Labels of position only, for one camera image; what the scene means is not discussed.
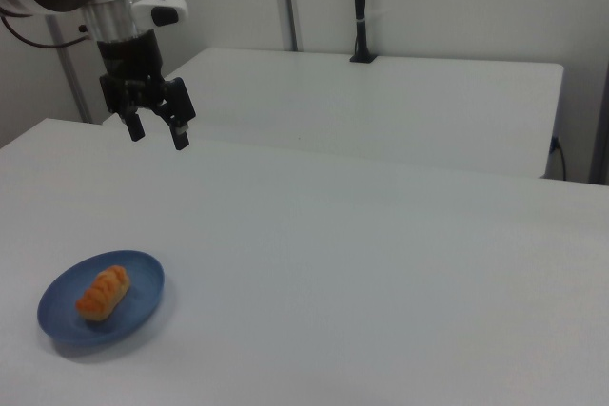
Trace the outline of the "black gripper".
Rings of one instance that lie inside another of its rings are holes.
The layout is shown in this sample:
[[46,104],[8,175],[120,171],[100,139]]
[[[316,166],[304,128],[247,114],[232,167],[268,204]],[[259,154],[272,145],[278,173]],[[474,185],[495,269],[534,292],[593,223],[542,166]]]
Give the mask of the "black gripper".
[[98,42],[106,73],[100,84],[108,111],[117,114],[133,142],[145,136],[138,107],[151,110],[168,126],[175,149],[189,145],[188,123],[196,117],[185,82],[164,81],[156,34],[149,30],[118,42]]

